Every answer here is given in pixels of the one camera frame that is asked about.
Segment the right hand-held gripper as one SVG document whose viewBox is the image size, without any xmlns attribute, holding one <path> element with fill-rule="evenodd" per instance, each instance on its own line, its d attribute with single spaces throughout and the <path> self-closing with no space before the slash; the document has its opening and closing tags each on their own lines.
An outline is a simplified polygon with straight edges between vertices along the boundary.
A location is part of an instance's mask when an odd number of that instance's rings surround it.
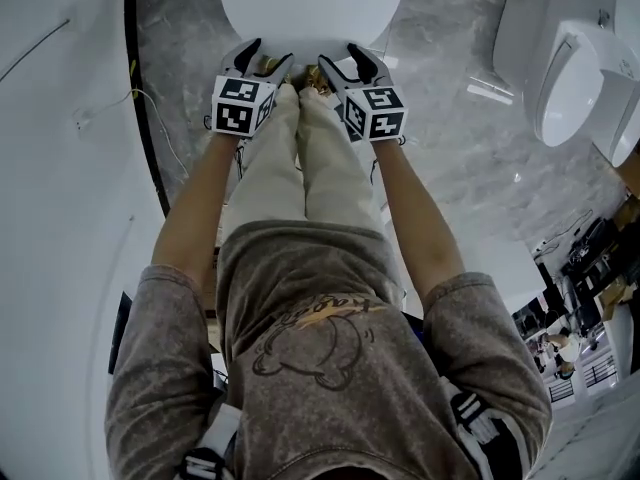
<svg viewBox="0 0 640 480">
<path fill-rule="evenodd" d="M 394 84 L 386 64 L 369 49 L 349 43 L 347 50 L 356 63 L 358 79 L 347 78 L 325 55 L 317 61 L 340 100 L 338 114 L 347 131 L 369 142 L 399 139 L 408 118 L 401 88 Z"/>
</svg>

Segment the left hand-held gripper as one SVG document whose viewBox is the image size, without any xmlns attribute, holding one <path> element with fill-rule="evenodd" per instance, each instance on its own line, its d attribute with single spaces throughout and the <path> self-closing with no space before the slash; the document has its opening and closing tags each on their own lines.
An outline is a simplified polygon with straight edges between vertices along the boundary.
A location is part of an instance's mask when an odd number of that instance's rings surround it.
<svg viewBox="0 0 640 480">
<path fill-rule="evenodd" d="M 252 138 L 271 116 L 277 89 L 290 82 L 293 53 L 281 58 L 260 54 L 256 74 L 245 76 L 261 44 L 261 38 L 246 41 L 223 57 L 211 97 L 213 131 Z"/>
</svg>

